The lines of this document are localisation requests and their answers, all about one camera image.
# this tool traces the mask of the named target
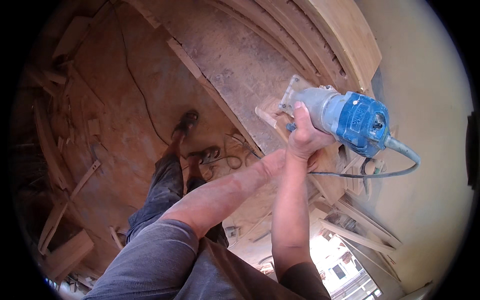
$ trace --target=sandal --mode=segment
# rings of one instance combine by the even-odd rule
[[[196,111],[195,109],[190,109],[189,111],[184,113],[180,118],[180,123],[178,123],[177,126],[175,126],[175,128],[172,131],[172,137],[173,137],[173,133],[175,133],[175,131],[177,130],[183,131],[185,136],[187,136],[190,129],[195,127],[197,123],[198,123],[198,111]]]
[[[187,158],[190,156],[200,156],[202,160],[200,162],[201,165],[206,165],[214,161],[217,157],[220,156],[220,147],[218,146],[210,146],[205,148],[202,151],[191,152],[188,154]]]

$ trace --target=gray shirt sleeve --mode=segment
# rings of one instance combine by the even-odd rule
[[[120,251],[83,299],[171,299],[192,270],[198,244],[187,224],[158,220]]]

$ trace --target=forearm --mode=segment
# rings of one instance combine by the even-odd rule
[[[198,238],[231,215],[259,187],[270,180],[263,163],[206,183],[168,209],[160,219],[188,224]]]
[[[307,161],[287,151],[272,221],[272,254],[279,279],[291,266],[311,261],[306,175]]]

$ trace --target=dark pants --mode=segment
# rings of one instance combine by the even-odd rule
[[[205,183],[203,178],[190,178],[187,181],[187,194]],[[127,232],[126,242],[129,243],[143,228],[157,221],[182,197],[183,174],[180,160],[174,154],[166,155],[155,163],[155,173],[143,207],[128,218],[130,229]],[[222,223],[210,228],[205,237],[228,247],[228,239]]]

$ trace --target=right hand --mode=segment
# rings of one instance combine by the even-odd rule
[[[293,116],[297,128],[288,139],[288,153],[307,161],[315,151],[335,142],[335,138],[331,134],[322,132],[312,125],[310,114],[303,102],[295,103]]]

